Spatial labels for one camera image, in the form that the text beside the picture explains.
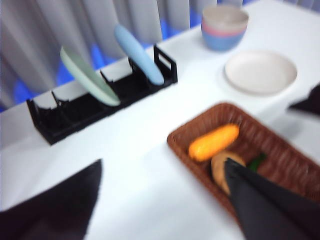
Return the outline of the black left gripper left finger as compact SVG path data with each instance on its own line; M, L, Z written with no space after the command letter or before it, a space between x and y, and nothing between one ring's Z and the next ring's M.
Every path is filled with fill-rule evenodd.
M0 213L2 240L82 240L94 211L102 160Z

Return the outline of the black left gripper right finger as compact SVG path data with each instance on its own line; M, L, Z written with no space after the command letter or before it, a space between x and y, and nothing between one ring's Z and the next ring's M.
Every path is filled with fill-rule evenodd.
M247 240L318 240L320 205L231 158L224 164L230 201Z

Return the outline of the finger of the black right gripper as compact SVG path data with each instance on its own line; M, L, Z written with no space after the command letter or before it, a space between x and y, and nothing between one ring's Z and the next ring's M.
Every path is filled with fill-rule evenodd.
M313 114L320 115L320 85L315 86L309 93L306 99L293 103L288 107L289 110L297 110Z

